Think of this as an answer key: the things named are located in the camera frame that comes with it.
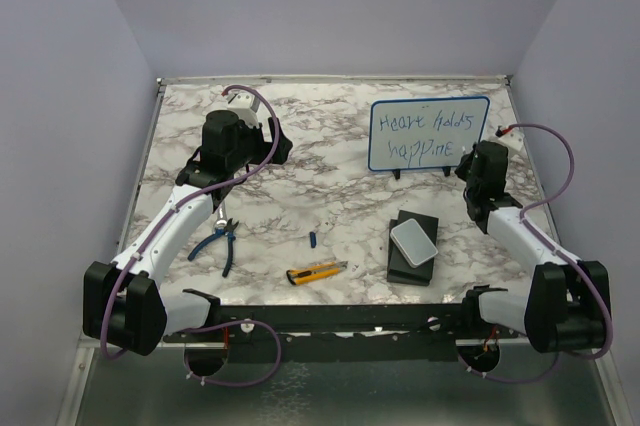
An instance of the black base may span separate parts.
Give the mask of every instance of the black base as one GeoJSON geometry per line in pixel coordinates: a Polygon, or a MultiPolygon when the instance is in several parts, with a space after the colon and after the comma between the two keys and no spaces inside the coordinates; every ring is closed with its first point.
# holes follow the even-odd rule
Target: black base
{"type": "MultiPolygon", "coordinates": [[[[491,331],[491,326],[486,324],[470,328],[462,321],[461,313],[460,304],[219,306],[207,323],[220,324],[237,319],[265,322],[278,332],[283,361],[456,361],[456,339],[486,338],[491,331]],[[375,328],[382,328],[382,332],[372,334],[375,328]],[[336,333],[353,334],[344,337],[336,333]]],[[[250,333],[245,333],[236,326],[229,332],[229,362],[273,361],[275,348],[268,331],[256,326],[250,333]]],[[[165,338],[169,343],[222,340],[220,331],[186,336],[174,334],[165,338]]]]}
{"type": "MultiPolygon", "coordinates": [[[[591,279],[609,314],[609,276],[598,261],[578,261],[591,279]]],[[[527,336],[540,353],[601,348],[605,323],[593,295],[570,266],[536,266],[524,316],[527,336]],[[571,301],[567,300],[567,291],[571,301]]]]}
{"type": "MultiPolygon", "coordinates": [[[[112,264],[95,261],[84,275],[82,330],[92,338],[100,338],[107,300],[120,270],[112,264]]],[[[146,356],[162,339],[167,314],[156,283],[129,273],[122,283],[126,297],[117,297],[113,305],[107,341],[128,351],[146,356]]]]}

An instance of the orange box cutter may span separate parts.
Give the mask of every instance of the orange box cutter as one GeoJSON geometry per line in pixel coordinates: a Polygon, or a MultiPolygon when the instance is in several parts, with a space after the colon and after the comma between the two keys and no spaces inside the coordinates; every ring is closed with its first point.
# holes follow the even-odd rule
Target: orange box cutter
{"type": "Polygon", "coordinates": [[[331,262],[326,264],[319,264],[317,266],[311,266],[306,269],[289,269],[287,271],[287,279],[294,286],[300,284],[309,283],[316,279],[328,278],[334,274],[338,274],[347,269],[348,261],[331,262]]]}

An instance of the metal floor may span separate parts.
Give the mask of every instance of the metal floor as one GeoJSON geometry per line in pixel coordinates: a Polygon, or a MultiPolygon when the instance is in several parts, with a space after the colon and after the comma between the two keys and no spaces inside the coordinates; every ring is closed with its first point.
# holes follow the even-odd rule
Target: metal floor
{"type": "MultiPolygon", "coordinates": [[[[494,373],[530,377],[550,358],[502,347],[494,373]]],[[[94,355],[78,425],[607,426],[613,425],[595,365],[564,356],[544,382],[511,386],[427,361],[284,363],[270,381],[225,389],[185,379],[182,350],[116,362],[94,355]]],[[[268,365],[230,365],[225,379],[257,377],[268,365]]]]}

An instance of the black bracket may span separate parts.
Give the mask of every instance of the black bracket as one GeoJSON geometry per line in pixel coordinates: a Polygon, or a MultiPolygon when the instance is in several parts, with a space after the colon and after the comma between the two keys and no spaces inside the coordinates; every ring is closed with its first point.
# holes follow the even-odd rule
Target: black bracket
{"type": "MultiPolygon", "coordinates": [[[[120,270],[115,264],[94,262],[84,275],[82,330],[92,338],[100,337],[102,319],[120,270]]],[[[127,274],[122,289],[126,297],[117,297],[107,330],[109,344],[142,356],[151,353],[164,334],[167,313],[155,281],[144,275],[127,274]]]]}
{"type": "MultiPolygon", "coordinates": [[[[269,131],[271,132],[271,137],[273,138],[275,135],[275,124],[273,122],[273,118],[269,118],[269,131]]],[[[276,148],[276,152],[271,158],[272,164],[284,164],[289,158],[289,153],[291,152],[291,148],[293,148],[293,143],[289,138],[284,135],[284,131],[282,130],[282,125],[280,124],[280,120],[278,120],[278,127],[280,128],[280,139],[278,141],[278,146],[276,148]]],[[[260,164],[264,158],[267,157],[269,151],[273,146],[273,142],[265,141],[264,136],[262,135],[262,129],[255,131],[255,141],[257,143],[256,150],[257,153],[251,159],[251,164],[260,164]]]]}
{"type": "Polygon", "coordinates": [[[487,234],[491,211],[522,207],[504,191],[508,163],[509,150],[505,146],[481,141],[473,145],[470,153],[462,156],[455,170],[456,176],[467,183],[464,192],[467,214],[484,234],[487,234]]]}
{"type": "MultiPolygon", "coordinates": [[[[609,277],[598,261],[579,261],[611,312],[609,277]]],[[[540,352],[600,348],[605,340],[602,312],[576,271],[546,263],[536,266],[524,317],[527,337],[540,352]],[[567,291],[571,300],[567,300],[567,291]]]]}

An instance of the blue frame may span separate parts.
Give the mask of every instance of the blue frame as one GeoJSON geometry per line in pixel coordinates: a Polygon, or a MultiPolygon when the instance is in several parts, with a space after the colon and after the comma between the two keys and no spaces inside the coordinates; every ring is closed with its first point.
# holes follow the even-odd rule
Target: blue frame
{"type": "Polygon", "coordinates": [[[388,104],[388,103],[424,103],[427,101],[460,101],[467,99],[486,99],[487,107],[484,111],[484,118],[482,119],[482,126],[480,127],[480,135],[478,136],[478,142],[482,139],[482,133],[484,131],[484,126],[487,123],[487,116],[489,115],[489,106],[491,105],[491,100],[486,96],[457,96],[454,98],[424,98],[424,99],[381,99],[376,101],[371,105],[371,113],[369,114],[369,146],[367,150],[367,167],[369,171],[374,173],[382,173],[387,171],[416,171],[416,170],[427,170],[427,169],[442,169],[442,168],[454,168],[457,167],[457,164],[450,164],[444,166],[428,166],[425,168],[392,168],[392,169],[373,169],[371,168],[371,133],[373,132],[373,108],[376,107],[377,104],[388,104]]]}

